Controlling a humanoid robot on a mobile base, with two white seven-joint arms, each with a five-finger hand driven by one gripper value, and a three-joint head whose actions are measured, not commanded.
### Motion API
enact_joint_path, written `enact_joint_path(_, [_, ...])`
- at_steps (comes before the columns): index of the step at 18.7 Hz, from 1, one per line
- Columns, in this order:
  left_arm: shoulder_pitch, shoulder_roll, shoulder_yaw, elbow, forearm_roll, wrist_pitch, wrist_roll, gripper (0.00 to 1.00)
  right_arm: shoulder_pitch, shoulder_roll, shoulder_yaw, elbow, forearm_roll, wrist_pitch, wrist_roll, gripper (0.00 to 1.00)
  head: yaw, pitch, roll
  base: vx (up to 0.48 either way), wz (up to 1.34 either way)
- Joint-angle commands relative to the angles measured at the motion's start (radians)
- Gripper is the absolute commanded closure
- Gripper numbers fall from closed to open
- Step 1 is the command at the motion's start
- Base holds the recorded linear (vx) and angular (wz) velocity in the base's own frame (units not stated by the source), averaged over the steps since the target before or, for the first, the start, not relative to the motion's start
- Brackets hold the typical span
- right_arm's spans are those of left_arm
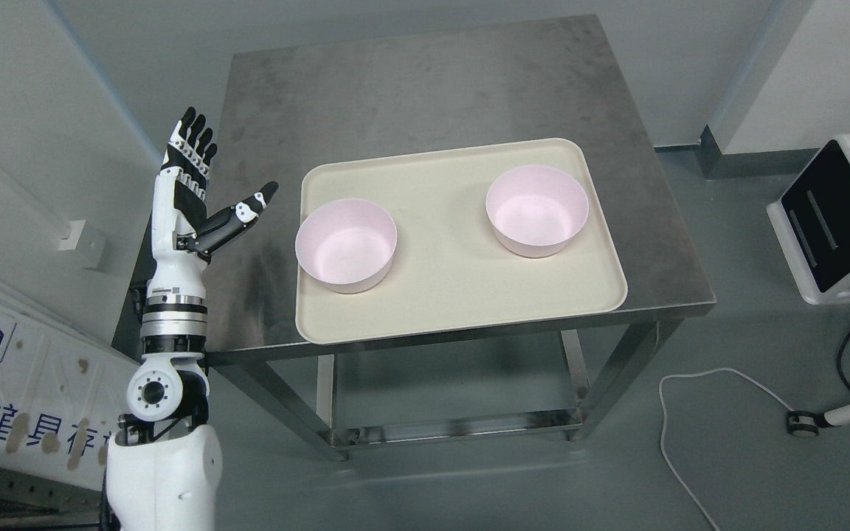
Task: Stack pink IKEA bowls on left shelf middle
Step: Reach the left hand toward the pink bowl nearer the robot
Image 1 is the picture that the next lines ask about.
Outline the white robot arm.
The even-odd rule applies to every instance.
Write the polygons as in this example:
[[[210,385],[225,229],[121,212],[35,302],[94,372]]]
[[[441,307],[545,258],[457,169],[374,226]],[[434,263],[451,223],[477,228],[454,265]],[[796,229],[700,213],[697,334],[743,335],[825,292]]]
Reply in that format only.
[[[101,530],[213,530],[222,450],[208,423],[208,310],[196,272],[161,266],[146,285],[142,363],[109,440]]]

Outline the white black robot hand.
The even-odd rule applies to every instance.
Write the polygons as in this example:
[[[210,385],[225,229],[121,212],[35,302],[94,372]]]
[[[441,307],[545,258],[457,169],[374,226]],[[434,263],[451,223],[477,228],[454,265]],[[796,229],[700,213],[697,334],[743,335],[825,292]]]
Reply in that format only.
[[[215,214],[206,199],[217,152],[205,115],[186,108],[170,134],[153,188],[151,252],[156,281],[198,276],[223,246],[249,231],[280,188],[270,181]]]

